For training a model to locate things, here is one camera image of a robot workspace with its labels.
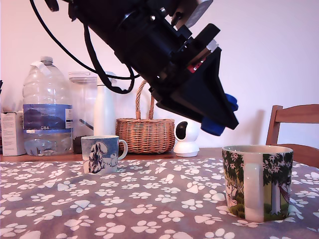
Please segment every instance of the blue patterned mug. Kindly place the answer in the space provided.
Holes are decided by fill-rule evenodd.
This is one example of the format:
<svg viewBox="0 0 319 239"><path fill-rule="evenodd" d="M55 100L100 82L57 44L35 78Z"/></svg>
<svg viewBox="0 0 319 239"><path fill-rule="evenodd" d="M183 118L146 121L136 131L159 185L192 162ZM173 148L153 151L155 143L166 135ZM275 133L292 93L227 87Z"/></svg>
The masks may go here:
<svg viewBox="0 0 319 239"><path fill-rule="evenodd" d="M119 143L124 152L119 157ZM118 136L86 136L81 138L84 173L106 175L118 169L118 160L128 153L128 144Z"/></svg>
<svg viewBox="0 0 319 239"><path fill-rule="evenodd" d="M293 150L280 146L227 146L222 150L229 211L257 223L288 215Z"/></svg>

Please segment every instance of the chair backrest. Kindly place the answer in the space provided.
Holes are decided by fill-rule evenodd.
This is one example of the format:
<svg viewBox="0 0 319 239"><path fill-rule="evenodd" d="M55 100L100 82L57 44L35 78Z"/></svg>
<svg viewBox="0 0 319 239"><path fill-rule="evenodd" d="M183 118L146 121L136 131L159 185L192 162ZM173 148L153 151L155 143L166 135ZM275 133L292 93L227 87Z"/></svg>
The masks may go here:
<svg viewBox="0 0 319 239"><path fill-rule="evenodd" d="M294 161L319 167L319 149L299 144L277 144L280 123L319 123L319 104L284 109L273 106L266 145L278 145L294 150Z"/></svg>

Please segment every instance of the white security camera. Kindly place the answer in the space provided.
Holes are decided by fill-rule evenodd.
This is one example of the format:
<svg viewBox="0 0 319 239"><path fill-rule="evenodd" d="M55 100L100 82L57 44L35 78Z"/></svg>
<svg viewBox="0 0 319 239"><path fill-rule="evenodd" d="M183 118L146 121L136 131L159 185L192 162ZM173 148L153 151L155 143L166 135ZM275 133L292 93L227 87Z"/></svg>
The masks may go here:
<svg viewBox="0 0 319 239"><path fill-rule="evenodd" d="M199 147L195 143L199 134L200 126L191 120L180 121L174 130L177 144L174 153L179 157L195 157L199 152Z"/></svg>

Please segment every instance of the white thermos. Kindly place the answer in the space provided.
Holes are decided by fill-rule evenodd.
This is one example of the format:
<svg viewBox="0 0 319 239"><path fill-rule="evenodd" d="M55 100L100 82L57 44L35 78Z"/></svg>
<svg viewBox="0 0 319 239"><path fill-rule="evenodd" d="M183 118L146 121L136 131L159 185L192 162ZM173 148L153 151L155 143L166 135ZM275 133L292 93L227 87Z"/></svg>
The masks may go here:
<svg viewBox="0 0 319 239"><path fill-rule="evenodd" d="M98 93L94 105L94 136L115 135L115 109L111 91L97 78Z"/></svg>

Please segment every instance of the large water jug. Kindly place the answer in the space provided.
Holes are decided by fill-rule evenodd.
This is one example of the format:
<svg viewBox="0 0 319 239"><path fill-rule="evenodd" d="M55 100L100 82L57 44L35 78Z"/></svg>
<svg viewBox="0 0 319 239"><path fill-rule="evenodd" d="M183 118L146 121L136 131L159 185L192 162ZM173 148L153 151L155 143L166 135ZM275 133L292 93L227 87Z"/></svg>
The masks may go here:
<svg viewBox="0 0 319 239"><path fill-rule="evenodd" d="M51 57L32 63L24 81L23 129L28 155L48 156L71 149L70 89Z"/></svg>

